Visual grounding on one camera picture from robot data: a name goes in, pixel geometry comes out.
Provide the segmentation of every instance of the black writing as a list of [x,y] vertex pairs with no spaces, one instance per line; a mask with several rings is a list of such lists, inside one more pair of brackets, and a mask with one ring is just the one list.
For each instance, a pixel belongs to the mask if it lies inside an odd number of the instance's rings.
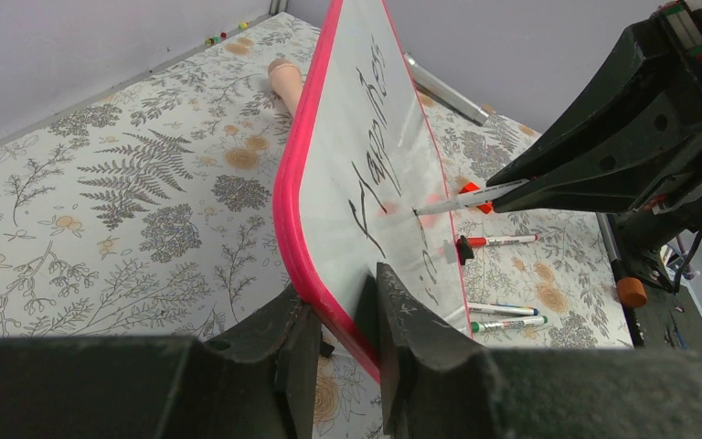
[[424,287],[424,292],[426,292],[426,295],[434,301],[435,305],[439,305],[440,302],[437,301],[437,297],[434,296],[434,294],[431,293],[431,289]]
[[359,228],[362,230],[362,233],[365,234],[365,236],[372,241],[373,244],[375,244],[376,247],[378,247],[378,250],[380,251],[380,255],[386,258],[386,254],[383,252],[383,249],[380,247],[380,244],[378,244],[378,241],[376,241],[375,238],[370,235],[370,231],[367,228],[367,210],[365,209],[365,189],[369,190],[371,194],[373,194],[373,197],[376,199],[378,202],[378,205],[380,206],[381,209],[383,209],[384,212],[386,211],[386,208],[383,207],[383,203],[380,202],[380,199],[378,199],[378,195],[376,195],[375,191],[373,190],[372,187],[365,181],[364,178],[362,178],[361,175],[359,175],[359,170],[356,169],[356,165],[354,163],[351,163],[351,166],[354,167],[354,170],[356,171],[356,176],[359,177],[359,197],[361,200],[359,201],[362,209],[361,209],[361,217],[362,220],[359,220],[359,217],[356,215],[356,206],[354,205],[354,202],[351,201],[350,199],[348,200],[348,206],[351,208],[351,214],[354,215],[354,221],[356,221],[356,225],[359,226]]
[[364,87],[365,91],[367,92],[367,98],[370,100],[370,104],[373,106],[373,111],[378,119],[380,119],[380,121],[383,123],[383,126],[386,126],[386,115],[383,114],[383,110],[381,109],[381,106],[383,105],[383,95],[381,95],[380,91],[378,91],[373,84],[367,83],[365,80],[365,75],[362,74],[359,67],[356,68],[356,71],[359,72],[359,82],[362,83],[362,87]]
[[386,67],[386,62],[383,60],[383,53],[381,53],[380,47],[375,42],[375,37],[372,37],[372,40],[373,42],[370,45],[370,50],[372,50],[373,55],[373,77],[376,79],[380,94],[386,97],[386,80],[383,77],[383,68]]
[[429,243],[426,242],[426,232],[423,229],[423,224],[421,224],[421,219],[419,218],[418,212],[416,212],[416,209],[413,210],[413,216],[416,217],[416,222],[419,223],[419,230],[421,232],[421,240],[424,243],[425,248],[429,248]]
[[[394,172],[394,166],[391,164],[388,154],[386,154],[383,133],[377,120],[373,119],[373,126],[367,131],[367,135],[370,141],[370,151],[367,152],[367,166],[370,169],[370,174],[373,176],[373,181],[375,181],[377,186],[381,179],[388,177],[391,185],[394,186],[394,190],[397,191],[397,195],[402,196],[402,188],[399,185],[397,174]],[[383,163],[384,158],[386,158],[388,166]]]
[[[437,274],[437,267],[435,267],[434,262],[431,261],[431,257],[429,255],[429,252],[427,252],[426,250],[422,250],[421,257],[423,258],[424,267],[426,268],[426,273],[429,275],[431,282],[433,284],[437,284],[437,279],[434,277],[434,274]],[[432,270],[434,270],[434,274],[432,274],[432,272],[429,270],[430,265],[431,265]]]

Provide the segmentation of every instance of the white marker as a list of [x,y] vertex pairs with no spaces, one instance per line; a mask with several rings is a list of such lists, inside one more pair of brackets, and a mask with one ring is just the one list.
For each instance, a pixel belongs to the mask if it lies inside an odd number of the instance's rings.
[[522,180],[504,183],[502,185],[466,192],[464,194],[459,194],[455,197],[445,199],[444,201],[439,201],[437,203],[424,206],[421,209],[416,209],[416,214],[433,215],[437,213],[449,212],[451,210],[472,208],[474,206],[485,204],[489,201],[494,201],[495,199],[502,197],[507,192],[525,185],[525,183],[528,183],[528,180],[524,178]]
[[479,238],[467,238],[470,247],[485,247],[486,245],[507,245],[523,244],[534,242],[539,239],[539,235],[515,235],[515,236],[484,236]]
[[481,314],[539,316],[539,310],[530,306],[468,303],[467,308],[469,308],[470,312]]
[[519,329],[521,327],[538,327],[545,325],[548,318],[545,316],[529,316],[495,320],[493,322],[472,322],[473,334],[490,331],[492,329]]

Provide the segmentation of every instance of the table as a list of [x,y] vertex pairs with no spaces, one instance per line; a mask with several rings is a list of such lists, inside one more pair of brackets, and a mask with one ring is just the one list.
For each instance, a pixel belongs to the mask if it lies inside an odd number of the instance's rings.
[[[271,191],[292,119],[266,69],[285,57],[306,72],[317,36],[279,14],[0,146],[0,337],[207,339],[277,295],[289,279]],[[482,184],[536,139],[503,116],[477,128],[422,101],[453,190],[465,179]],[[479,341],[629,343],[591,214],[456,219],[464,234],[543,236],[478,252],[464,276],[472,300],[535,305],[551,323]],[[319,360],[314,435],[378,437],[377,384],[342,347],[335,352]]]

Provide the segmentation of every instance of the whiteboard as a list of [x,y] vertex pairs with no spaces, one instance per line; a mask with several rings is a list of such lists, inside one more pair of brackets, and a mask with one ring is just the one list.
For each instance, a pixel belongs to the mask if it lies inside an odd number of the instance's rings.
[[273,218],[301,298],[376,379],[367,328],[377,317],[360,300],[378,262],[471,335],[452,216],[413,211],[445,198],[438,148],[386,6],[334,0],[276,177]]

